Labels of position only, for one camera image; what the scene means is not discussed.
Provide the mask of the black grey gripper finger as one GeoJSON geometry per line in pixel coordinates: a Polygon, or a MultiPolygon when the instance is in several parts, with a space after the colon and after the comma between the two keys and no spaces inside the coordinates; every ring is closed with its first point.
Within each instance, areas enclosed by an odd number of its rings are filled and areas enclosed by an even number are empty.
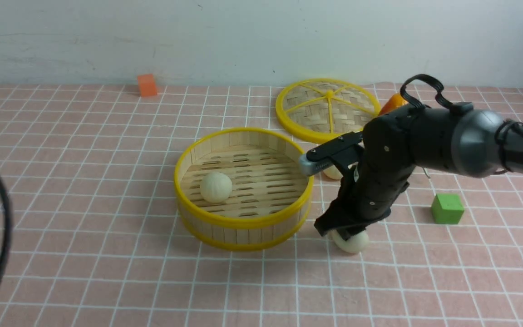
{"type": "Polygon", "coordinates": [[[351,176],[348,166],[362,160],[364,147],[362,132],[348,132],[314,147],[299,157],[299,169],[305,176],[313,176],[331,166],[342,174],[351,176]]]}

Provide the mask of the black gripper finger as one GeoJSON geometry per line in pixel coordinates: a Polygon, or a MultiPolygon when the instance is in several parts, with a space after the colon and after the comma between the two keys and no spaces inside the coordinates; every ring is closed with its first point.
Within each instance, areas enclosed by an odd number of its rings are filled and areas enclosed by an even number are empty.
{"type": "Polygon", "coordinates": [[[348,240],[366,231],[368,226],[386,219],[390,214],[390,208],[332,204],[314,221],[314,228],[320,236],[335,231],[343,240],[348,240]]]}

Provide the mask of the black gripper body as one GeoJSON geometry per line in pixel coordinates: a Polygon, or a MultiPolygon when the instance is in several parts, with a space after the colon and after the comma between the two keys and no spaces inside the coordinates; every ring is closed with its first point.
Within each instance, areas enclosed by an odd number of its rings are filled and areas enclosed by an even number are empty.
{"type": "Polygon", "coordinates": [[[405,106],[365,125],[362,160],[348,166],[352,175],[343,176],[334,204],[391,209],[415,168],[409,143],[418,113],[405,106]]]}

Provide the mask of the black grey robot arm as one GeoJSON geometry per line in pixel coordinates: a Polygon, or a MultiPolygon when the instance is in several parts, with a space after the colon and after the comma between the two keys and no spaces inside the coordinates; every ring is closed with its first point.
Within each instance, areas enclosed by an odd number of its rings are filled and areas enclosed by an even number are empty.
{"type": "Polygon", "coordinates": [[[459,113],[402,106],[301,155],[304,175],[330,166],[343,175],[336,199],[314,222],[319,234],[348,240],[387,218],[417,166],[472,178],[523,174],[523,124],[463,106],[459,113]]]}

